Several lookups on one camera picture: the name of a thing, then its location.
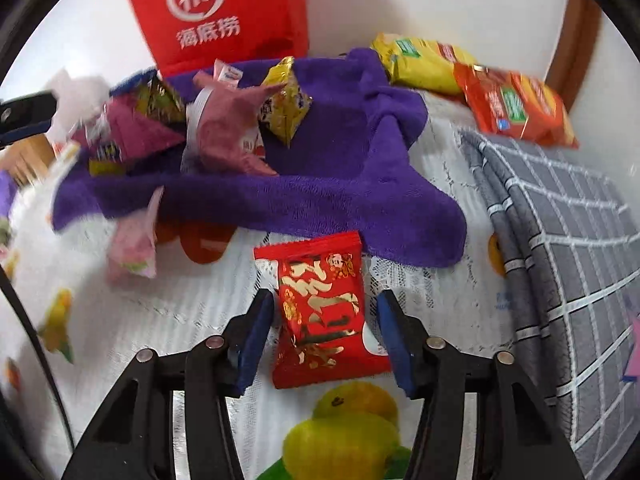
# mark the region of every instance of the green label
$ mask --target green label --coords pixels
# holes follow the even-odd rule
[[[524,111],[522,100],[513,88],[503,86],[500,88],[504,106],[507,108],[507,115],[512,123],[525,123],[527,114]]]
[[[402,54],[411,57],[420,57],[420,53],[415,49],[414,44],[410,40],[396,40],[396,43],[402,50]]]

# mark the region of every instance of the chinese characters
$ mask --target chinese characters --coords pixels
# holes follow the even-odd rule
[[[219,38],[238,36],[240,34],[240,20],[237,16],[221,18],[215,22],[203,23],[197,27],[185,28],[176,34],[180,48],[196,46]]]

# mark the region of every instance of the gray plaid cloth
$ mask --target gray plaid cloth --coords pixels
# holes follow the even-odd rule
[[[518,360],[556,405],[590,480],[606,478],[640,429],[622,381],[640,312],[640,235],[612,181],[560,150],[461,131],[511,288]]]

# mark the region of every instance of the white wall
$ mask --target white wall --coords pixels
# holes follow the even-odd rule
[[[307,0],[311,54],[367,46],[379,31],[464,46],[481,62],[545,76],[566,0]],[[128,0],[60,0],[0,86],[7,99],[61,68],[115,84],[153,64]]]
[[[606,16],[571,120],[574,157],[607,173],[640,221],[640,62]]]
[[[566,0],[307,0],[311,54],[397,32],[465,47],[479,62],[544,78]]]

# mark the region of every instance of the orange snack package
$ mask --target orange snack package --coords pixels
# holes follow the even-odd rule
[[[353,379],[391,370],[365,323],[357,231],[254,249],[278,263],[282,328],[276,388]]]
[[[482,132],[540,146],[578,147],[562,99],[539,79],[461,63],[453,74]]]

